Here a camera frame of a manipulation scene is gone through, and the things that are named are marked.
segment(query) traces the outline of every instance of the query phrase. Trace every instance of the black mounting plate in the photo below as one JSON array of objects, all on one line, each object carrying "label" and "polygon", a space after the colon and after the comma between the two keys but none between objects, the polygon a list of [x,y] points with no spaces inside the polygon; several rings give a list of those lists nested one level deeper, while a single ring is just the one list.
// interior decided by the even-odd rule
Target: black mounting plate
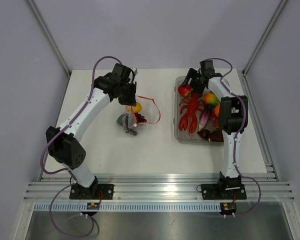
[{"label": "black mounting plate", "polygon": [[79,190],[78,185],[71,186],[70,199],[71,200],[99,200],[99,191],[102,191],[102,200],[112,200],[114,196],[115,185],[113,184],[100,184],[96,188],[96,194],[93,197],[86,197],[85,194]]},{"label": "black mounting plate", "polygon": [[238,189],[225,190],[220,192],[218,185],[215,184],[201,184],[201,194],[203,200],[245,200],[247,199],[246,189],[243,184]]}]

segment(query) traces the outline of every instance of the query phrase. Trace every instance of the gray floor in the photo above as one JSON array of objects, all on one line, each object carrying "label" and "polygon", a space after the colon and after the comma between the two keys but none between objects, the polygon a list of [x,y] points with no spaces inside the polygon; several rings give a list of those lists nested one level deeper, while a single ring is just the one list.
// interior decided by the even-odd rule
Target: gray floor
[{"label": "gray floor", "polygon": [[[239,213],[247,211],[248,203],[239,203]],[[75,212],[54,212],[60,224]],[[292,240],[292,235],[280,203],[261,203],[248,216],[223,219],[216,213],[201,212],[98,212],[98,222],[86,240]],[[90,230],[84,217],[72,219],[60,228],[73,235]],[[27,240],[73,239],[58,233],[48,212],[33,213]]]}]

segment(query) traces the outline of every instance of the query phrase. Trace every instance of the gray tray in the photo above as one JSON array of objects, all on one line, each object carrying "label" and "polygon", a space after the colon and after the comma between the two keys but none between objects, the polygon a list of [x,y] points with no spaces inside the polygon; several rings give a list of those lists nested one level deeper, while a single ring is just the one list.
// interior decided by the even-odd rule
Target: gray tray
[{"label": "gray tray", "polygon": [[[179,143],[181,144],[200,144],[200,145],[218,145],[218,146],[222,146],[224,143],[223,142],[215,142],[215,141],[208,141],[205,139],[202,139],[198,134],[197,134],[197,130],[191,134],[191,137],[188,133],[187,130],[185,131],[180,131],[179,130],[179,121],[180,118],[183,116],[183,114],[180,114],[180,110],[181,110],[181,106],[179,106],[179,103],[181,102],[181,100],[184,98],[183,96],[181,96],[178,93],[178,86],[185,80],[185,76],[179,76],[176,80],[175,80],[175,87],[174,87],[174,118],[173,118],[173,124],[174,124],[174,136],[175,138],[179,141]],[[208,89],[205,89],[203,94],[205,93],[209,93]],[[200,122],[200,112],[197,111],[196,112],[196,117],[198,119],[198,125]],[[207,126],[205,127],[206,129],[208,129],[210,132],[213,132],[214,130],[216,130],[216,128],[213,126],[212,121],[209,119]]]}]

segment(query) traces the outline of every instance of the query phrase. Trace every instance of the red lobster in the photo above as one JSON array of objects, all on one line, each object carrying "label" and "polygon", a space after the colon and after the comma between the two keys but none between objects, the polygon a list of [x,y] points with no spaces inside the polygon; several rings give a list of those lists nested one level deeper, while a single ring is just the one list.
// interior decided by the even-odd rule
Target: red lobster
[{"label": "red lobster", "polygon": [[201,119],[204,110],[199,107],[204,107],[206,105],[202,99],[198,101],[198,98],[200,98],[201,96],[202,95],[198,93],[191,93],[191,98],[189,96],[186,96],[181,100],[179,106],[181,104],[185,104],[185,105],[182,106],[180,114],[182,114],[184,109],[187,109],[187,111],[180,119],[179,122],[180,131],[187,130],[188,121],[190,121],[188,132],[192,134],[196,131],[198,125],[196,111],[200,112],[199,119]]}]

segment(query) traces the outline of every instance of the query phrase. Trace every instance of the metal frame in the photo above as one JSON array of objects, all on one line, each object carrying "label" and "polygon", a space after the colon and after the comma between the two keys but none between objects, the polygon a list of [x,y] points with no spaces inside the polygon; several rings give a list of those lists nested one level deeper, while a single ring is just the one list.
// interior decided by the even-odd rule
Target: metal frame
[{"label": "metal frame", "polygon": [[[35,15],[39,26],[46,36],[58,60],[60,61],[67,76],[70,77],[70,70],[62,57],[59,48],[53,40],[43,17],[34,0],[26,0],[33,14]],[[280,14],[283,12],[288,0],[281,0],[275,12],[273,13],[267,27],[265,28],[257,46],[249,58],[244,70],[239,70],[238,75],[241,81],[244,94],[249,100],[249,111],[252,117],[253,125],[256,130],[257,139],[261,148],[264,164],[267,173],[248,174],[256,178],[262,190],[263,202],[281,202],[290,227],[292,236],[295,240],[300,240],[300,216],[295,206],[295,199],[288,182],[282,182],[279,173],[275,167],[275,162],[271,157],[271,150],[267,144],[266,135],[262,129],[255,102],[247,81],[247,73],[251,68],[258,53],[265,44],[270,32],[274,28]],[[20,221],[13,239],[25,239],[30,224],[30,219],[34,209],[37,211],[47,210],[47,201],[55,196],[62,188],[68,185],[69,175],[67,173],[55,174],[52,177],[42,174],[38,182],[30,182],[24,196],[23,211],[20,215]],[[135,174],[135,175],[113,175],[98,174],[99,182],[115,184],[113,200],[104,202],[104,209],[117,208],[125,210],[128,206],[138,210],[140,205],[155,206],[198,206],[216,204],[222,201],[205,201],[202,195],[197,191],[197,186],[202,183],[215,183],[219,178],[218,174]],[[243,182],[246,186],[247,200],[241,202],[255,202],[258,198],[258,188],[250,180]],[[56,199],[56,209],[58,208],[82,208],[87,201],[69,200],[69,189],[62,192]]]}]

